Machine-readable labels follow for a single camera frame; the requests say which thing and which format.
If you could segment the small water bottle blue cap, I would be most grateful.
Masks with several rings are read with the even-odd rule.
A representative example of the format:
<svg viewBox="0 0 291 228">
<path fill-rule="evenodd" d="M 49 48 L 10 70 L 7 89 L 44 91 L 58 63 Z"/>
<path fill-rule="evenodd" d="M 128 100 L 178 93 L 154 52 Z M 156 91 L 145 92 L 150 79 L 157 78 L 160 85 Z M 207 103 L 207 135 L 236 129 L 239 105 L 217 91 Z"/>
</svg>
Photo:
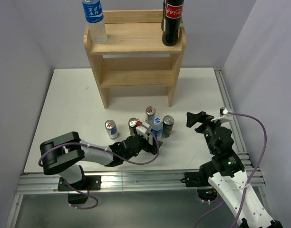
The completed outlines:
<svg viewBox="0 0 291 228">
<path fill-rule="evenodd" d="M 160 118 L 155 118 L 154 119 L 151 132 L 155 135 L 155 137 L 158 140 L 161 139 L 162 133 L 163 133 L 163 122 L 161 121 Z"/>
</svg>

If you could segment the water bottle blue label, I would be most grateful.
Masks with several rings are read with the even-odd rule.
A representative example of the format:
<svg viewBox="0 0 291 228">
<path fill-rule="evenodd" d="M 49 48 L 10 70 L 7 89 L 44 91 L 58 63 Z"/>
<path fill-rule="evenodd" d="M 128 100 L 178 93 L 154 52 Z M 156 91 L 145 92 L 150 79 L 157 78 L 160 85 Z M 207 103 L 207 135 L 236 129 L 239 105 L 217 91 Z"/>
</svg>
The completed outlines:
<svg viewBox="0 0 291 228">
<path fill-rule="evenodd" d="M 82 5 L 92 41 L 97 44 L 105 43 L 107 33 L 100 0 L 83 0 Z"/>
</svg>

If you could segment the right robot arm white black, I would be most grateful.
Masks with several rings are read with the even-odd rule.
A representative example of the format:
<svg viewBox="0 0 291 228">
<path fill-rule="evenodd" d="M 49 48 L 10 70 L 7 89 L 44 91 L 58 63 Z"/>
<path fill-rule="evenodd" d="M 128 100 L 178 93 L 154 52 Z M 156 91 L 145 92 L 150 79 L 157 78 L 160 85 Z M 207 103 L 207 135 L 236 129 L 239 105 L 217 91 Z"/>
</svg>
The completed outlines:
<svg viewBox="0 0 291 228">
<path fill-rule="evenodd" d="M 186 126 L 203 134 L 211 161 L 200 166 L 197 172 L 186 172 L 181 182 L 186 187 L 212 186 L 221 196 L 235 217 L 234 224 L 241 228 L 280 228 L 265 210 L 250 184 L 252 175 L 247 171 L 237 153 L 233 150 L 232 131 L 222 126 L 230 122 L 235 114 L 227 108 L 220 109 L 220 116 L 214 117 L 201 111 L 187 112 Z"/>
</svg>

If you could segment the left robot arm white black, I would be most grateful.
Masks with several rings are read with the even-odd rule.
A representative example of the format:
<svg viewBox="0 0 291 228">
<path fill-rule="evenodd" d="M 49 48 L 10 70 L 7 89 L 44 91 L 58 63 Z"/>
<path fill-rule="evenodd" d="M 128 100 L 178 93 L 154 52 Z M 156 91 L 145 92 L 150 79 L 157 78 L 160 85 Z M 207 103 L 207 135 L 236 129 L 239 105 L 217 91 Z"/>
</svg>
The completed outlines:
<svg viewBox="0 0 291 228">
<path fill-rule="evenodd" d="M 145 165 L 133 162 L 130 159 L 145 151 L 157 158 L 163 142 L 150 133 L 147 137 L 136 134 L 121 142 L 102 147 L 87 143 L 79 137 L 77 132 L 69 132 L 40 145 L 41 157 L 38 161 L 45 175 L 59 175 L 76 190 L 86 184 L 86 177 L 79 161 L 93 162 L 105 167 L 116 167 L 123 162 Z"/>
</svg>

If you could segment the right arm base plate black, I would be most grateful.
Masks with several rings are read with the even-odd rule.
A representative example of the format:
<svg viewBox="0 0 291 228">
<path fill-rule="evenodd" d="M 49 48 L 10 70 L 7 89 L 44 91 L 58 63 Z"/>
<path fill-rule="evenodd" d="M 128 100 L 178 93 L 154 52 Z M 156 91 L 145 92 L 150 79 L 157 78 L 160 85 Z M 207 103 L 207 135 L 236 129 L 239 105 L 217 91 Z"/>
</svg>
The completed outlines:
<svg viewBox="0 0 291 228">
<path fill-rule="evenodd" d="M 180 180 L 186 187 L 208 187 L 208 176 L 202 171 L 185 172 L 184 177 Z"/>
</svg>

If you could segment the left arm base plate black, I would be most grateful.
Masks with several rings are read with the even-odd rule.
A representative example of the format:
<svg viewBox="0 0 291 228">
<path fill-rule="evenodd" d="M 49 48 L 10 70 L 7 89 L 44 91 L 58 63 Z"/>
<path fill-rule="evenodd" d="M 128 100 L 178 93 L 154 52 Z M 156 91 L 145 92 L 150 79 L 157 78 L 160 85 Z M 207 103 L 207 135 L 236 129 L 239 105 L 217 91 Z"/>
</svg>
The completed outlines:
<svg viewBox="0 0 291 228">
<path fill-rule="evenodd" d="M 77 183 L 70 184 L 73 188 L 77 190 L 100 190 L 101 186 L 101 176 L 100 175 L 91 175 L 85 176 Z M 71 191 L 68 185 L 65 183 L 62 177 L 59 178 L 58 191 Z"/>
</svg>

